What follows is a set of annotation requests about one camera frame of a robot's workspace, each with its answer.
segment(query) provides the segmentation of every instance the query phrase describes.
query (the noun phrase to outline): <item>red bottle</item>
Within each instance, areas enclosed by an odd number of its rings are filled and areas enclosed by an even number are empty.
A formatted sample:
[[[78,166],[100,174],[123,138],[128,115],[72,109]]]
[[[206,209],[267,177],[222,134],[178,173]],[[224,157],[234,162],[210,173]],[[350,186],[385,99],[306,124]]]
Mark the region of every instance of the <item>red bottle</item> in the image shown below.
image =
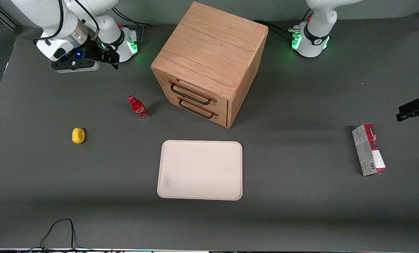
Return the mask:
[[[129,96],[128,101],[131,103],[131,108],[141,119],[148,119],[150,117],[149,111],[139,100],[136,100],[134,96]]]

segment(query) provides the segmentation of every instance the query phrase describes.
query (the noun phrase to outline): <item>yellow sponge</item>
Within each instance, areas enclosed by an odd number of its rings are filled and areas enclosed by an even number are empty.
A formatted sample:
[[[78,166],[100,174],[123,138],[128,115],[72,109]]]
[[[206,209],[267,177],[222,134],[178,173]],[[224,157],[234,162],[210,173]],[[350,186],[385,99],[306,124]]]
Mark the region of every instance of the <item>yellow sponge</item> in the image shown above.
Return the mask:
[[[84,130],[81,128],[75,128],[72,131],[72,141],[76,144],[81,144],[84,142]]]

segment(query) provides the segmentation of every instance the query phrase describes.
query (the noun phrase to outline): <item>gray tabletop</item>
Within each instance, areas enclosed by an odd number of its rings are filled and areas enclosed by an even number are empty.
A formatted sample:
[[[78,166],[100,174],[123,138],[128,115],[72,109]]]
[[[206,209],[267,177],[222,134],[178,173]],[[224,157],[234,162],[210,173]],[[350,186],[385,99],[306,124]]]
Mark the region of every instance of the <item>gray tabletop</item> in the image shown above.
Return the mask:
[[[0,248],[37,246],[71,218],[90,248],[419,252],[419,118],[395,118],[419,98],[419,15],[339,21],[315,59],[270,33],[232,129],[167,102],[149,65],[173,30],[147,27],[118,70],[72,74],[50,68],[30,40],[39,30],[18,31],[0,84]],[[351,129],[364,123],[386,174],[361,174]],[[170,139],[240,142],[243,197],[158,197]],[[46,246],[69,236],[59,224]]]

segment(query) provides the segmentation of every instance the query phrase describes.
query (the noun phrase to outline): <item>drawer handle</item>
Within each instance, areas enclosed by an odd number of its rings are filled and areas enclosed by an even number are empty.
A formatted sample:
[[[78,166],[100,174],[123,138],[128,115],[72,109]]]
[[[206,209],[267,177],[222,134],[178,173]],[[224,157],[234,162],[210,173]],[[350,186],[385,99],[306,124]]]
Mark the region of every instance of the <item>drawer handle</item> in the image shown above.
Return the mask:
[[[197,103],[199,103],[199,104],[202,104],[202,105],[208,105],[209,104],[209,102],[211,102],[211,99],[209,98],[208,99],[208,102],[203,102],[203,101],[200,101],[200,100],[198,100],[198,99],[195,99],[195,98],[193,98],[193,97],[190,97],[190,96],[188,96],[188,95],[186,95],[186,94],[184,94],[184,93],[182,93],[182,92],[180,92],[180,91],[176,91],[176,90],[174,90],[174,86],[175,86],[175,84],[174,83],[172,83],[172,85],[170,86],[170,89],[172,90],[172,92],[173,93],[177,93],[178,95],[181,95],[181,96],[183,96],[183,97],[185,97],[185,98],[187,98],[187,99],[190,99],[190,100],[192,100],[193,102],[197,102]]]
[[[178,103],[178,104],[180,105],[180,107],[181,107],[181,108],[184,108],[184,109],[186,109],[186,110],[188,110],[188,111],[190,111],[190,112],[193,112],[193,113],[195,113],[195,114],[197,114],[197,115],[199,115],[199,116],[201,116],[201,117],[204,117],[204,118],[206,118],[206,119],[212,119],[212,117],[214,117],[214,113],[212,113],[210,116],[206,116],[206,115],[204,115],[204,114],[202,114],[202,113],[200,113],[200,112],[197,112],[197,111],[195,111],[195,110],[193,110],[193,109],[191,109],[191,108],[189,108],[189,107],[187,107],[187,106],[182,105],[182,104],[181,104],[181,102],[183,102],[183,100],[182,100],[182,99],[180,99],[180,102]]]

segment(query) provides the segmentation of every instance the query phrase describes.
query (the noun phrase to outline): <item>wooden box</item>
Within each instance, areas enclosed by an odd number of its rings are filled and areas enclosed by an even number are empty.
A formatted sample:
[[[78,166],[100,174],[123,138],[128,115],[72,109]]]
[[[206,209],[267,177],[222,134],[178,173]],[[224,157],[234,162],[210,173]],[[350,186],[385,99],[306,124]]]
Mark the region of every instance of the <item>wooden box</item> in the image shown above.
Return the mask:
[[[150,67],[169,102],[230,128],[258,71],[267,32],[193,2]]]

